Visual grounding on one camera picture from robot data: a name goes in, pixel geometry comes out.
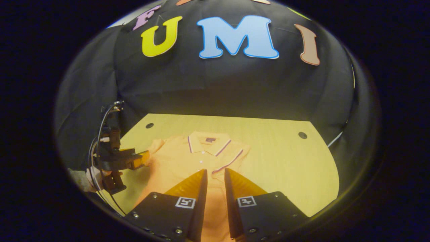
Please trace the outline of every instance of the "yellow letter u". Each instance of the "yellow letter u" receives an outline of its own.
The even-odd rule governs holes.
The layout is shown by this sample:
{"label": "yellow letter u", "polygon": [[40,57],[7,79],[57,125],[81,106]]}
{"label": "yellow letter u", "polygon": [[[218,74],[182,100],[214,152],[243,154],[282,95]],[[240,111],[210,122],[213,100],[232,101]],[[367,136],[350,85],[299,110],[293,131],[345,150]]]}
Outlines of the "yellow letter u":
{"label": "yellow letter u", "polygon": [[154,57],[168,51],[176,42],[178,36],[178,22],[182,17],[174,17],[163,23],[166,26],[166,39],[159,45],[154,44],[154,34],[158,26],[147,29],[142,33],[142,52],[145,56]]}

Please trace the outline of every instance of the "letter m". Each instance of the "letter m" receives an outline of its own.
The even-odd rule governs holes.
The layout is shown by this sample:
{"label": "letter m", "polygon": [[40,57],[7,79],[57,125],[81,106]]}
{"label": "letter m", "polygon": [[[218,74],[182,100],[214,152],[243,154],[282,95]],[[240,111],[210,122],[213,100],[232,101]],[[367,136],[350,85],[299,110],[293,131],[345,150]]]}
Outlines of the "letter m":
{"label": "letter m", "polygon": [[220,17],[202,19],[197,22],[203,28],[203,50],[201,58],[216,58],[222,56],[223,51],[217,46],[217,39],[231,54],[236,55],[243,40],[248,37],[248,46],[243,53],[250,57],[276,59],[279,52],[273,48],[269,32],[270,19],[260,16],[245,16],[233,28]]}

